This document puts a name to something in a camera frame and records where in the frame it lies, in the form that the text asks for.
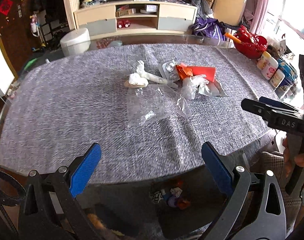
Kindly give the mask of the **person's right hand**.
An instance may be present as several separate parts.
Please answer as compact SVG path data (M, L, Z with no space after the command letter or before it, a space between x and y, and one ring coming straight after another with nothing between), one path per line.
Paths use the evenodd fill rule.
M293 169L293 164L298 165L299 167L304 167L304 153L299 154L294 157L294 160L291 161L290 159L290 150L288 146L288 137L286 137L283 140L282 146L285 147L285 150L283 151L283 158L285 162L285 172L286 172L286 177L290 175L290 172Z

